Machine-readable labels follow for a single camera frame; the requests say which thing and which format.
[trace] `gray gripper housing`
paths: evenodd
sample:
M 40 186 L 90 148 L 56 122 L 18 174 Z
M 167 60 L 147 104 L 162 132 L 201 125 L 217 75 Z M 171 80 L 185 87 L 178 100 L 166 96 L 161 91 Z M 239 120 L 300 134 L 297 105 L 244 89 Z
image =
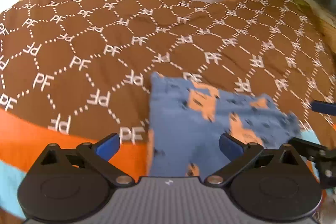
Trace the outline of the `gray gripper housing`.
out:
M 267 224 L 240 211 L 224 190 L 197 177 L 144 177 L 115 191 L 99 212 L 73 224 Z M 296 224 L 316 224 L 311 218 Z M 28 220 L 25 224 L 42 224 Z

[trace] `brown bedspread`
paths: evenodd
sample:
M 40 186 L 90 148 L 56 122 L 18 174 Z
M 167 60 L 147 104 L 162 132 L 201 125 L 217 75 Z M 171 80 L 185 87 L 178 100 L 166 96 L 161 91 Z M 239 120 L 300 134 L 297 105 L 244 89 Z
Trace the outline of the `brown bedspread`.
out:
M 23 0 L 0 16 L 1 107 L 64 134 L 146 141 L 150 74 L 273 97 L 324 145 L 334 68 L 292 0 Z

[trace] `bed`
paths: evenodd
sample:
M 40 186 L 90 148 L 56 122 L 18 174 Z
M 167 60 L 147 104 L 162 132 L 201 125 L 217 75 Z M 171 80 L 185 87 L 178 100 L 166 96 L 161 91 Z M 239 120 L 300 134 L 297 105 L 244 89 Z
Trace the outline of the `bed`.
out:
M 110 162 L 145 175 L 153 71 L 267 93 L 303 131 L 335 146 L 334 118 L 309 106 L 334 100 L 333 44 L 297 0 L 21 0 L 0 17 L 8 31 L 0 160 L 13 183 L 48 143 L 73 148 L 111 132 L 122 146 Z M 0 201 L 22 218 L 15 201 Z

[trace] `light blue fabric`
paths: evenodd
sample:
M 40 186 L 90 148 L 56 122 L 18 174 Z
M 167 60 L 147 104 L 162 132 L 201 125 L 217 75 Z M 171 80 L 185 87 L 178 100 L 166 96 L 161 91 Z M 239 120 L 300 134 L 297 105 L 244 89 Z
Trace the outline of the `light blue fabric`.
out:
M 26 173 L 0 160 L 0 208 L 26 219 L 17 200 L 17 190 Z
M 313 130 L 301 131 L 301 139 L 308 142 L 321 144 Z
M 265 148 L 277 149 L 291 137 L 299 136 L 297 118 L 285 115 L 268 95 L 268 109 L 251 107 L 258 98 L 219 90 L 215 121 L 202 117 L 200 111 L 188 108 L 189 90 L 196 89 L 182 78 L 161 77 L 153 73 L 150 99 L 150 127 L 154 131 L 154 153 L 150 176 L 185 176 L 190 162 L 199 167 L 204 180 L 230 161 L 219 149 L 221 134 L 230 131 L 229 114 L 236 113 L 245 129 L 251 129 Z

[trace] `round black disc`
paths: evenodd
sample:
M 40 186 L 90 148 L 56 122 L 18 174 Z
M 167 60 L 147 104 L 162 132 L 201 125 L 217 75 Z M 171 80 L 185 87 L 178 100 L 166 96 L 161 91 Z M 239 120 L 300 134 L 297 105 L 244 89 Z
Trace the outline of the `round black disc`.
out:
M 251 169 L 238 175 L 230 191 L 237 205 L 249 215 L 277 222 L 310 216 L 322 198 L 320 185 L 297 165 L 279 164 Z
M 25 214 L 43 222 L 64 223 L 99 209 L 110 194 L 107 181 L 99 174 L 76 169 L 73 174 L 28 174 L 18 190 Z

